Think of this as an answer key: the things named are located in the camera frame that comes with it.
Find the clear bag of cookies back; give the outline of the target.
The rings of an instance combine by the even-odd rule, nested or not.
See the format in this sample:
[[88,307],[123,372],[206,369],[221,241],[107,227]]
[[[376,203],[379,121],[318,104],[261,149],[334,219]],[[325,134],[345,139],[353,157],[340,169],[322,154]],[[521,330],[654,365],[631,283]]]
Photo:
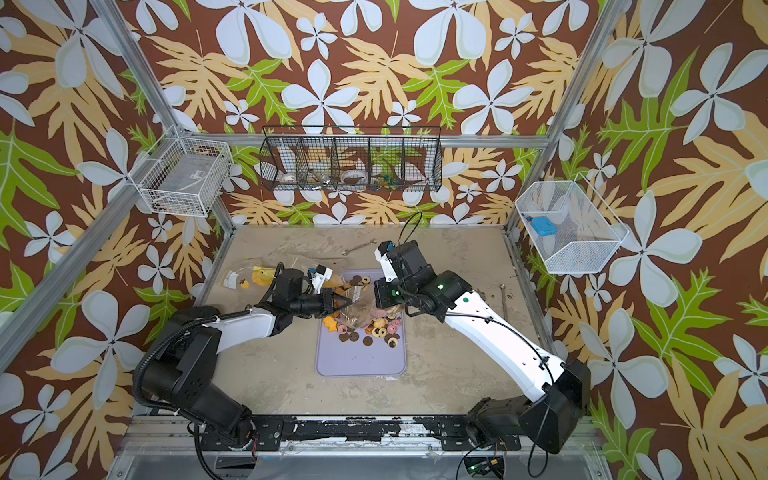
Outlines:
[[372,284],[359,284],[348,288],[344,296],[351,299],[352,303],[341,311],[341,321],[347,327],[354,329],[366,328],[378,309],[374,286]]

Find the ziploc bag with cookies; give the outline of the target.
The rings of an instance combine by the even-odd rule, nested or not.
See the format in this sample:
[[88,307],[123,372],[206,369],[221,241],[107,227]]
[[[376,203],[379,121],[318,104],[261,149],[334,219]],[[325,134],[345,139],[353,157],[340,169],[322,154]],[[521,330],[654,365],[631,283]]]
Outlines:
[[246,259],[231,265],[224,274],[223,287],[230,290],[268,288],[275,276],[276,268],[258,259]]

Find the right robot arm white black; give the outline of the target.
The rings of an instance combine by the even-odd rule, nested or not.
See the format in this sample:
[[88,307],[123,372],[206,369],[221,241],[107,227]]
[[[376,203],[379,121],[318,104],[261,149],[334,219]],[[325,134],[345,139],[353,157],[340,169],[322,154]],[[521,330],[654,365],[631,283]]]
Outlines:
[[374,292],[381,309],[413,307],[463,334],[521,389],[514,398],[484,398],[468,412],[466,431],[473,445],[525,435],[543,451],[560,453],[587,411],[591,373],[583,362],[567,362],[535,345],[451,271],[421,285],[381,278]]

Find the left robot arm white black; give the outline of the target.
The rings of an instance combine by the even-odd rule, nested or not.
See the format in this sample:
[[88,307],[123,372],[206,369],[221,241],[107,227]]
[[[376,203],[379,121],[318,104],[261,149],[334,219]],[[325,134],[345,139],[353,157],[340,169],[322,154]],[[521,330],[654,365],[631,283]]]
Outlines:
[[354,300],[328,287],[332,270],[278,264],[261,300],[223,314],[212,306],[174,314],[133,370],[135,401],[167,410],[238,447],[254,440],[251,410],[213,382],[218,357],[241,344],[274,337],[296,317],[324,319]]

